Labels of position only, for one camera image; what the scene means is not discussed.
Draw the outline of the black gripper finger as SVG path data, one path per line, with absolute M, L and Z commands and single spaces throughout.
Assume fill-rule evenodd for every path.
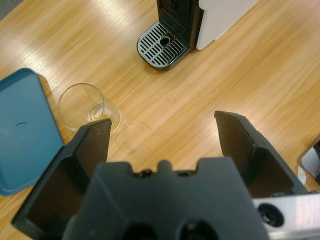
M 214 117 L 222 154 L 233 159 L 253 198 L 308 193 L 272 144 L 245 116 L 216 111 Z
M 112 122 L 81 126 L 54 156 L 11 225 L 34 240 L 60 240 L 82 204 L 97 164 L 107 160 Z

